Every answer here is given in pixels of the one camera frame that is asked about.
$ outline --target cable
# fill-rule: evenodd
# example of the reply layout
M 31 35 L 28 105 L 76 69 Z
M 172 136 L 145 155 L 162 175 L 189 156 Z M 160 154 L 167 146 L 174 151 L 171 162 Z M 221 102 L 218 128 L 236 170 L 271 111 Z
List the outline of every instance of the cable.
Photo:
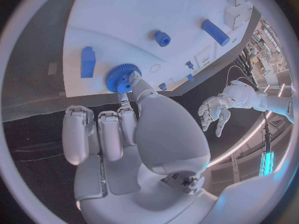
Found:
M 232 69 L 233 67 L 238 67 L 241 71 L 242 69 L 239 67 L 239 66 L 231 66 L 229 69 L 228 69 L 228 72 L 227 72 L 227 77 L 226 77 L 226 86 L 228 85 L 228 77 L 229 77 L 229 72 L 230 72 L 230 69 Z M 248 81 L 250 81 L 256 88 L 258 88 L 251 80 L 248 79 Z
M 29 161 L 36 161 L 36 160 L 42 160 L 42 159 L 46 159 L 46 158 L 57 157 L 57 156 L 60 156 L 60 155 L 63 155 L 63 153 L 61 153 L 61 154 L 57 154 L 57 155 L 54 155 L 54 156 L 50 156 L 50 157 L 45 157 L 45 158 L 38 158 L 38 159 L 31 159 L 31 160 L 19 160 L 19 161 L 15 161 L 15 160 L 14 160 L 14 162 L 29 162 Z

